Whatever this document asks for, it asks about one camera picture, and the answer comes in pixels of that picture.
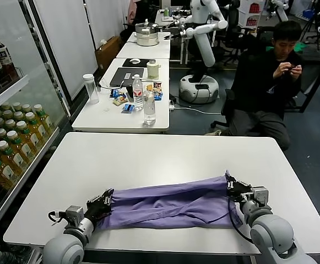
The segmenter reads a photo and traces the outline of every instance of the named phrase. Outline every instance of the man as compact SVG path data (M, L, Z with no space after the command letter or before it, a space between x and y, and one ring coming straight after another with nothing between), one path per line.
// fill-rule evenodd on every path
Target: man
M232 86L235 100L230 128L207 135L245 136L254 129L274 138L282 150L288 149L284 107L301 87L301 59L294 52L301 33L297 22L280 22L274 30L273 49L247 56L245 65L240 60Z

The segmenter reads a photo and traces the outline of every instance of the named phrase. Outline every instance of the mouse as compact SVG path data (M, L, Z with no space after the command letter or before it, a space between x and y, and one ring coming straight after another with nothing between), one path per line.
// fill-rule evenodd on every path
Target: mouse
M132 64L138 64L140 63L140 59L134 58L134 59L131 59L129 62Z

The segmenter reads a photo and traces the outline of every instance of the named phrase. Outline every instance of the black jacket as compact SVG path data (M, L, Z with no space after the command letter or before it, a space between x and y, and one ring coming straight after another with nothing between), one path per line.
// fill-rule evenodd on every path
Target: black jacket
M292 51L287 60L302 65L301 58ZM301 88L301 76L293 81L289 73L273 79L279 64L273 49L258 55L242 54L232 86L235 93L234 108L246 112L273 112L283 116L288 99Z

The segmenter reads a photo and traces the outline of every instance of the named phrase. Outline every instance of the purple cloth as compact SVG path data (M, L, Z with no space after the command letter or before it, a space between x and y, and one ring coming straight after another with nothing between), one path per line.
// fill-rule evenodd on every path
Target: purple cloth
M216 177L191 183L115 190L112 215L103 219L101 229L232 227L228 215L227 181ZM236 206L231 214L242 224Z

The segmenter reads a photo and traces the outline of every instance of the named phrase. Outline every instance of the white table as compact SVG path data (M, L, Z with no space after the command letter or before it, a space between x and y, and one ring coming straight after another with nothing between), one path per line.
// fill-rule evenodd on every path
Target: white table
M174 20L169 20L169 21L163 21L162 18L164 17L164 14L161 13L161 11L165 11L164 9L160 9L158 10L157 14L156 14L156 19L155 19L155 23L158 24L159 26L168 26L171 23L174 22Z
M119 67L122 67L126 59L114 59L106 71L103 79L109 85L113 75ZM130 114L124 114L122 108L124 105L115 106L110 98L111 90L101 88L99 92L100 102L90 104L89 101L85 104L82 111L75 119L72 127L74 131L85 132L107 132L107 133L160 133L166 131L170 126L170 110L169 110L169 60L157 59L161 68L159 69L159 80L162 82L163 96L161 101L156 101L156 123L152 126L146 126L144 122L144 112L133 111ZM147 68L144 68L143 76L148 76Z
M159 32L159 44L155 46L140 46L136 43L137 39L133 32L117 58L170 59L171 40L164 39L169 34L169 32Z
M48 212L70 205L86 210L86 201L107 188L185 183L221 176L225 169L243 182L265 186L273 212L291 223L304 251L320 253L320 216L276 141L267 137L69 133L28 194L4 241L44 246L64 230L64 224L51 226ZM248 234L246 225L241 230ZM258 253L230 228L96 231L86 249Z

